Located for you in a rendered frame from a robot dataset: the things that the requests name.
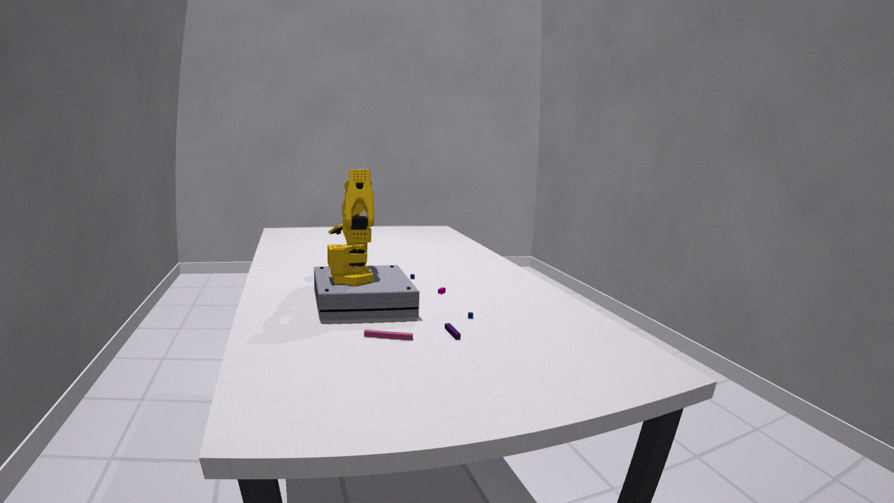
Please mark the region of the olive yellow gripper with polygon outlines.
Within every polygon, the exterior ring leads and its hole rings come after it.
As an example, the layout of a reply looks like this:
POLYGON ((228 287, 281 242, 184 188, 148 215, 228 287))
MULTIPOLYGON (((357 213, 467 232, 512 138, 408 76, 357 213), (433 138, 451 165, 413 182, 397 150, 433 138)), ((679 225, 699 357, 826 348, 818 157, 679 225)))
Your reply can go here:
POLYGON ((348 227, 346 226, 346 219, 344 219, 344 225, 337 225, 337 226, 333 227, 333 228, 331 229, 331 231, 328 231, 328 233, 337 233, 337 234, 339 235, 339 233, 341 233, 341 231, 344 232, 344 236, 345 236, 345 238, 346 238, 346 241, 347 241, 347 243, 349 243, 348 240, 347 240, 347 238, 348 238, 348 236, 347 236, 347 233, 348 233, 348 227))

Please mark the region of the pink flat bar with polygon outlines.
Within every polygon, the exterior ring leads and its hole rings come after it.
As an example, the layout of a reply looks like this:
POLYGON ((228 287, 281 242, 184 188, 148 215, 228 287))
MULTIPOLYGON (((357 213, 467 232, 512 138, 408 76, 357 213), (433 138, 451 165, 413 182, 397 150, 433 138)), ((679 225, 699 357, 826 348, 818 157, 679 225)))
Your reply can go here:
POLYGON ((413 340, 413 333, 398 333, 398 332, 390 332, 390 331, 365 329, 364 335, 366 335, 366 337, 390 338, 390 340, 413 340))

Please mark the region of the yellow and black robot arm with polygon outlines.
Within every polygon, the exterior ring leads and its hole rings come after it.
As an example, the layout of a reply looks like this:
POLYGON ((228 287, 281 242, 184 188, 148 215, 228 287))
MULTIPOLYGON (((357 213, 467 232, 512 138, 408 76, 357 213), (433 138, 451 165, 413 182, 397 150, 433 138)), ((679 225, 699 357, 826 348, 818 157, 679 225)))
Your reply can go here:
POLYGON ((374 225, 371 170, 350 169, 349 180, 344 185, 346 191, 342 201, 342 217, 346 217, 349 245, 330 245, 331 274, 333 270, 333 283, 355 286, 374 280, 373 273, 366 266, 367 243, 371 242, 371 227, 374 225), (366 210, 367 219, 366 216, 360 216, 363 210, 366 210))

